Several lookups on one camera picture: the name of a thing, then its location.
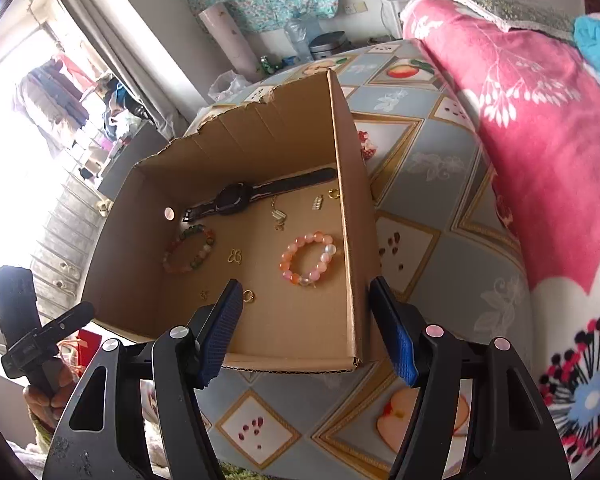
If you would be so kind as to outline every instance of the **pink roll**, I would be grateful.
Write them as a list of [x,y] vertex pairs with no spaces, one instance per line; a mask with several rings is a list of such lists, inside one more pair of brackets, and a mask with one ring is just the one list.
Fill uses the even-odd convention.
[[252,83],[260,81],[264,77],[264,70],[224,4],[213,4],[200,12],[199,16],[236,72]]

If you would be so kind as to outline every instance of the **blue gripper pad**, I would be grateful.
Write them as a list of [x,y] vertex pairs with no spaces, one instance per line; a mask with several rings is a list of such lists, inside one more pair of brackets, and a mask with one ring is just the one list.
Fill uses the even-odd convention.
[[413,341],[411,341],[390,298],[387,297],[387,293],[382,290],[383,288],[388,290],[384,279],[382,279],[382,283],[384,286],[379,283],[377,278],[371,283],[369,290],[371,312],[376,318],[376,323],[382,335],[382,341],[394,366],[396,375],[402,378],[407,386],[413,386],[418,378],[418,369],[415,365],[413,353]]
[[209,314],[197,341],[200,343],[198,381],[208,386],[218,376],[226,350],[242,313],[242,285],[230,280]]

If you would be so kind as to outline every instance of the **pink beaded bracelet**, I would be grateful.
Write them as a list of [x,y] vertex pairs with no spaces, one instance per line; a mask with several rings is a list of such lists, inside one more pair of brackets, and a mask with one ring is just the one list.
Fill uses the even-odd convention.
[[[320,255],[320,261],[310,272],[303,274],[302,276],[291,272],[291,260],[293,259],[294,254],[296,254],[298,249],[304,244],[310,244],[311,242],[324,244],[324,252]],[[327,270],[327,264],[331,261],[331,258],[333,258],[335,253],[336,246],[333,245],[333,238],[320,231],[298,237],[294,242],[289,244],[286,251],[282,253],[282,261],[280,261],[282,277],[285,280],[289,280],[294,285],[313,285],[320,279],[320,275]]]

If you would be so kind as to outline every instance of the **black smartwatch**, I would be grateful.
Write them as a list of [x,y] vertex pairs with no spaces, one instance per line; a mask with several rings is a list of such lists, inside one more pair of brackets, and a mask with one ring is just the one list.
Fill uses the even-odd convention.
[[338,171],[335,168],[322,168],[311,173],[281,178],[256,186],[245,182],[229,184],[213,200],[188,208],[184,212],[182,221],[192,223],[212,214],[231,215],[239,213],[254,200],[294,191],[302,187],[322,184],[337,177]]

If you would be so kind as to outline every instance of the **bracelet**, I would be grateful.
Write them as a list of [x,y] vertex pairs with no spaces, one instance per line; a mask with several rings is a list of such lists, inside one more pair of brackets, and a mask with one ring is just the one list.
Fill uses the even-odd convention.
[[[173,251],[175,251],[184,240],[189,238],[191,235],[200,232],[204,233],[206,237],[206,243],[202,246],[202,249],[200,249],[200,252],[196,255],[196,257],[193,258],[193,261],[189,265],[182,266],[178,269],[171,267],[168,261],[171,253],[173,253]],[[162,268],[169,274],[174,274],[176,272],[187,272],[189,270],[197,269],[200,265],[202,265],[202,262],[211,252],[214,243],[216,243],[216,234],[211,229],[203,226],[202,224],[192,225],[191,227],[184,229],[184,231],[180,233],[178,239],[171,242],[169,248],[164,251]]]
[[[294,254],[298,252],[298,249],[305,244],[310,244],[311,242],[318,242],[324,244],[324,252],[320,255],[320,261],[318,264],[308,273],[300,276],[295,272],[290,270],[291,268],[291,260],[294,257]],[[316,231],[313,234],[307,234],[305,236],[301,236],[296,238],[289,247],[286,248],[286,251],[282,253],[282,261],[280,261],[280,270],[282,270],[282,277],[285,280],[289,280],[294,285],[313,285],[320,279],[320,275],[327,270],[328,263],[333,258],[333,255],[336,253],[336,246],[333,245],[333,238],[329,235],[323,234],[320,231]]]

